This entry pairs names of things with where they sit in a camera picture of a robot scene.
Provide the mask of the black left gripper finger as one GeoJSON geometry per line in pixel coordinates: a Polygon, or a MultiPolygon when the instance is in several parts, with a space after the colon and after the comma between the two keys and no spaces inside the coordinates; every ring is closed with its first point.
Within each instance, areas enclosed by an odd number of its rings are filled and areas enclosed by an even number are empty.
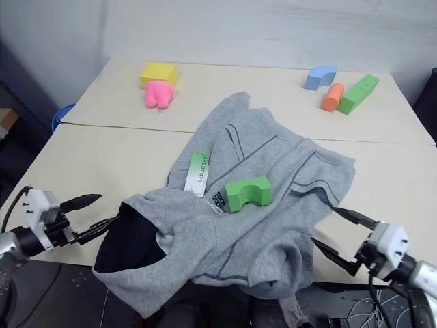
{"type": "Polygon", "coordinates": [[[119,215],[116,215],[115,217],[104,219],[102,221],[99,221],[89,227],[88,230],[84,232],[74,232],[73,233],[73,243],[78,243],[79,245],[84,245],[99,236],[103,235],[110,226],[115,223],[119,219],[119,215]]]}
{"type": "Polygon", "coordinates": [[[102,197],[101,194],[86,194],[67,200],[60,204],[60,209],[63,213],[69,213],[73,210],[80,210],[93,204],[96,200],[102,197]]]}

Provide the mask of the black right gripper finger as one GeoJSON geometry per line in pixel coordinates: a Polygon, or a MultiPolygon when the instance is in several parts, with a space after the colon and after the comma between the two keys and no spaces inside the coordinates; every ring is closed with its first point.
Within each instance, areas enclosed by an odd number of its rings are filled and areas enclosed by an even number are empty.
{"type": "Polygon", "coordinates": [[[361,213],[358,213],[354,210],[349,210],[346,208],[340,207],[332,207],[332,210],[336,212],[338,215],[342,216],[344,219],[356,224],[365,226],[370,230],[375,230],[376,226],[379,224],[379,221],[373,220],[361,213]]]}
{"type": "Polygon", "coordinates": [[[349,275],[355,276],[359,270],[359,262],[352,262],[343,259],[339,252],[327,244],[312,238],[314,245],[332,262],[344,269],[349,275]]]}

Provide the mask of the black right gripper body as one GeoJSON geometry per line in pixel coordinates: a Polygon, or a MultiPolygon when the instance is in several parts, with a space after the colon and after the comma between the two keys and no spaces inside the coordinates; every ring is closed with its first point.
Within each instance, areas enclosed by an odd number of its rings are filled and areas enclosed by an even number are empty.
{"type": "Polygon", "coordinates": [[[364,241],[355,254],[355,258],[355,273],[362,264],[369,269],[370,273],[377,273],[380,270],[380,255],[374,243],[364,241]]]}

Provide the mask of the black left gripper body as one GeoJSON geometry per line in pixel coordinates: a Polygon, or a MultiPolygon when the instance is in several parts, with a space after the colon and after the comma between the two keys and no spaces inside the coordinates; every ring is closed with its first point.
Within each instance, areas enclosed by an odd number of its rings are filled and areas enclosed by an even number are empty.
{"type": "Polygon", "coordinates": [[[49,210],[46,218],[43,219],[45,228],[43,232],[54,247],[63,247],[67,244],[77,242],[79,233],[70,226],[66,214],[77,210],[76,206],[60,206],[49,210]]]}

